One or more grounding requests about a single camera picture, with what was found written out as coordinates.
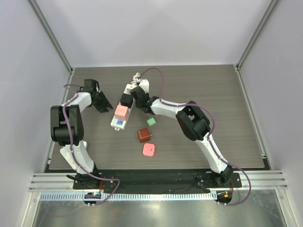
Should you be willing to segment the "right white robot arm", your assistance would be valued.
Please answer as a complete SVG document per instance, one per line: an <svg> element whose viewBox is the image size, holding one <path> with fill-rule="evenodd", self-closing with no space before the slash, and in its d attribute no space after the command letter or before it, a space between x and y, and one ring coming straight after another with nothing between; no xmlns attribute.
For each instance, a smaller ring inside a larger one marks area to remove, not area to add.
<svg viewBox="0 0 303 227"><path fill-rule="evenodd" d="M221 154L216 145L210 127L210 120L195 102L178 104L163 101L157 96L149 97L149 94L140 86L130 91L135 100L136 108L146 114L162 115L178 121L183 134L195 142L202 150L209 163L214 183L219 187L225 187L233 173L232 166Z"/></svg>

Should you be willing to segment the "white power strip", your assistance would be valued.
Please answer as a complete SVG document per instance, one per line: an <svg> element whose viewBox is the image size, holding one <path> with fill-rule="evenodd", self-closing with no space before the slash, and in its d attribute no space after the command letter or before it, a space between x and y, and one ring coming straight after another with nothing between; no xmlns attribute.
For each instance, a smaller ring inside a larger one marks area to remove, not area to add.
<svg viewBox="0 0 303 227"><path fill-rule="evenodd" d="M127 84L120 101L115 109L113 119L110 123L110 126L114 130L124 130L129 119L132 108L134 107L134 99L132 98L130 91L137 87L134 82Z"/></svg>

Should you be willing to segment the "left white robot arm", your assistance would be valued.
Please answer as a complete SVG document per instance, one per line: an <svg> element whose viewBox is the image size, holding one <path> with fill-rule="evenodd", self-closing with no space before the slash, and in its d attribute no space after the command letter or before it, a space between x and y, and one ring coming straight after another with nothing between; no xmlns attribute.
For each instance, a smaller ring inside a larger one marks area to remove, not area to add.
<svg viewBox="0 0 303 227"><path fill-rule="evenodd" d="M94 171L97 169L87 152L87 142L84 139L84 126L81 113L85 108L93 106L100 113L108 112L112 105L102 91L77 92L62 105L50 109L51 138L62 148L61 155L68 164L84 177L84 183L90 189L100 185L100 177Z"/></svg>

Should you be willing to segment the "pink cube socket adapter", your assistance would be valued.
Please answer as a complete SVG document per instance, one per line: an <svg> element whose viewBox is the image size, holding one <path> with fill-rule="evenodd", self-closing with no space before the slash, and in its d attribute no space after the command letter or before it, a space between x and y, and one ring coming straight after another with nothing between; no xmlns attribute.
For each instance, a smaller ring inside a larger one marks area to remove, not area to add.
<svg viewBox="0 0 303 227"><path fill-rule="evenodd" d="M129 115L129 108L126 106L118 105L115 110L115 118L118 120L126 121Z"/></svg>

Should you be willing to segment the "green cube plug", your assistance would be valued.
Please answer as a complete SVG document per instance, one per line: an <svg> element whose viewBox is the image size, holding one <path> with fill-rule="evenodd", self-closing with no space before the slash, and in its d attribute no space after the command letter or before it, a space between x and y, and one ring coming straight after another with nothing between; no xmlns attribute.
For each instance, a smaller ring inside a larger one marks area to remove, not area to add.
<svg viewBox="0 0 303 227"><path fill-rule="evenodd" d="M146 122L149 125L149 127L152 127L156 124L156 120L154 119L154 117L148 117Z"/></svg>

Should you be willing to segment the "dark red cube plug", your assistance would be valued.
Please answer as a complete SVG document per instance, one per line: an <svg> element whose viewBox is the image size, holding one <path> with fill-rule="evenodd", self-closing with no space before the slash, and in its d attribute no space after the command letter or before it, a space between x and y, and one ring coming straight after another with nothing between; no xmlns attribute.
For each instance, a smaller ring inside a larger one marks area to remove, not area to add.
<svg viewBox="0 0 303 227"><path fill-rule="evenodd" d="M137 131L137 135L140 143L145 143L150 141L152 136L148 128L139 129Z"/></svg>

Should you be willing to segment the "pink plug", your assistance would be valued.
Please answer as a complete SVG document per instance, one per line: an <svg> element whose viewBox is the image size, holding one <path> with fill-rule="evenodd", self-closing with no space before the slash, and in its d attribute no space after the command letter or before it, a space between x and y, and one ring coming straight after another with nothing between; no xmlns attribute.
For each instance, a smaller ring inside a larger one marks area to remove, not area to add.
<svg viewBox="0 0 303 227"><path fill-rule="evenodd" d="M156 146L152 143L145 143L142 154L147 157L152 157L156 153Z"/></svg>

